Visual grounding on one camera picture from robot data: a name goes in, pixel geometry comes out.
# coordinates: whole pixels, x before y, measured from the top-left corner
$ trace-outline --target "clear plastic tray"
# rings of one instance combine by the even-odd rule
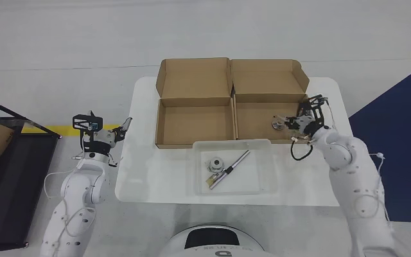
[[[224,167],[232,165],[246,150],[250,154],[213,190],[206,180],[213,174],[210,160],[220,157]],[[198,195],[240,195],[273,193],[277,189],[277,174],[271,142],[268,139],[198,141],[193,145],[195,157],[195,192]]]

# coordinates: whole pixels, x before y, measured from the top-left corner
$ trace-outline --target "table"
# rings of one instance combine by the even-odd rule
[[[314,150],[302,161],[294,161],[290,145],[272,145],[278,190],[273,194],[198,196],[193,185],[192,149],[163,149],[154,145],[159,95],[155,77],[140,78],[134,87],[130,108],[132,124],[123,145],[118,170],[116,197],[123,202],[179,204],[251,204],[288,206],[338,206],[329,182],[329,166]],[[352,136],[338,84],[331,78],[310,78],[308,96],[329,98],[339,133]],[[328,108],[322,108],[331,125]],[[295,145],[296,155],[307,151]]]

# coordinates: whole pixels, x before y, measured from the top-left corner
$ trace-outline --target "cardboard box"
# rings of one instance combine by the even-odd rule
[[[0,125],[0,155],[6,150],[8,144],[13,138],[14,130]]]
[[[306,97],[308,77],[296,60],[231,60],[238,139],[290,143],[288,130],[274,130],[273,116],[295,116]]]
[[[156,88],[161,97],[155,132],[159,148],[236,139],[228,58],[163,60]]]

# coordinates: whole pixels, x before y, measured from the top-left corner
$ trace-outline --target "gray floor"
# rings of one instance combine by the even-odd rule
[[[121,123],[135,82],[157,75],[164,58],[294,58],[308,76],[336,80],[352,115],[410,74],[410,8],[408,0],[0,0],[0,104],[45,125],[69,125],[89,109]],[[61,140],[50,171],[72,168],[79,149],[78,138]],[[50,178],[51,193],[63,178]],[[0,256],[38,256],[57,204],[43,194],[30,247]],[[211,222],[278,256],[349,253],[338,208],[129,204],[112,183],[97,210],[85,256],[156,256],[176,232]],[[409,245],[411,225],[394,228]]]

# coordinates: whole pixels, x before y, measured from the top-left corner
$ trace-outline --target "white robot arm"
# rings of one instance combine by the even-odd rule
[[[96,218],[94,205],[105,200],[103,193],[109,185],[106,171],[113,166],[109,151],[124,139],[131,119],[113,130],[103,130],[103,120],[92,112],[73,118],[73,127],[80,129],[83,154],[73,157],[80,161],[63,182],[62,201],[44,233],[41,257],[83,256]]]
[[[311,149],[314,146],[324,155],[330,167],[334,195],[348,222],[351,256],[366,257],[367,251],[386,254],[382,256],[399,256],[394,250],[379,170],[363,141],[341,136],[335,129],[324,125],[320,109],[323,103],[328,104],[328,99],[321,95],[308,98],[301,106],[300,116],[282,120],[289,129],[310,139]],[[379,154],[379,157],[382,161],[383,155]]]

